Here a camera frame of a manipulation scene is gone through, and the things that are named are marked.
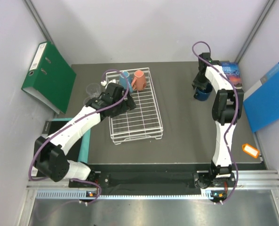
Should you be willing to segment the dark blue mug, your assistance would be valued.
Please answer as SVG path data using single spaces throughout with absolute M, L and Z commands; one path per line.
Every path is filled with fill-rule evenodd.
M 207 84 L 206 89 L 194 87 L 193 97 L 198 101 L 206 101 L 209 98 L 212 90 L 213 90 L 213 86 L 210 83 Z

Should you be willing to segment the teal mug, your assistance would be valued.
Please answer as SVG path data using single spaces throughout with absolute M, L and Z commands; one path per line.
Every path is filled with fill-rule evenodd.
M 127 71 L 122 71 L 119 78 L 119 84 L 124 88 L 127 89 L 127 85 L 129 87 L 129 92 L 133 93 L 132 88 L 132 78 L 130 77 L 129 73 Z

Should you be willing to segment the clear faceted plastic cup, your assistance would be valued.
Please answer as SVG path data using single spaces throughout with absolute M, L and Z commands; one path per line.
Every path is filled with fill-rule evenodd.
M 99 83 L 91 83 L 86 87 L 86 93 L 90 98 L 99 97 L 102 93 L 102 88 Z

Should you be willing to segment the clear heavy-base glass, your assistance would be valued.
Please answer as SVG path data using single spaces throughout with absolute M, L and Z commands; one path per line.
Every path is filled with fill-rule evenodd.
M 91 104 L 91 97 L 87 97 L 85 98 L 85 100 L 83 101 L 83 105 L 84 106 L 89 106 Z

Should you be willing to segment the white wire dish rack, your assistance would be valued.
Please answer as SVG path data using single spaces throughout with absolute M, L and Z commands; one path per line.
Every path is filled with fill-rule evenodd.
M 163 124 L 150 69 L 140 68 L 140 71 L 146 77 L 147 86 L 131 94 L 136 108 L 109 119 L 110 137 L 116 145 L 149 138 L 161 139 L 163 136 Z

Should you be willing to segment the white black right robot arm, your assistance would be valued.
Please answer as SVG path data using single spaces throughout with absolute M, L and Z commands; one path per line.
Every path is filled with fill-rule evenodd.
M 216 144 L 208 182 L 213 186 L 220 186 L 232 175 L 232 137 L 237 121 L 241 118 L 244 92 L 231 84 L 223 72 L 222 64 L 212 60 L 211 53 L 201 53 L 198 59 L 199 72 L 192 83 L 194 98 L 205 101 L 215 91 L 212 118 L 216 125 Z

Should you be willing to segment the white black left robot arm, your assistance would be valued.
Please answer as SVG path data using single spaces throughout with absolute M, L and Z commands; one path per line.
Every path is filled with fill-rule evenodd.
M 81 111 L 62 128 L 34 143 L 32 166 L 54 182 L 77 179 L 84 186 L 95 183 L 95 175 L 84 162 L 69 160 L 67 154 L 83 135 L 105 118 L 113 118 L 136 108 L 130 92 L 110 82 L 99 97 L 88 100 Z

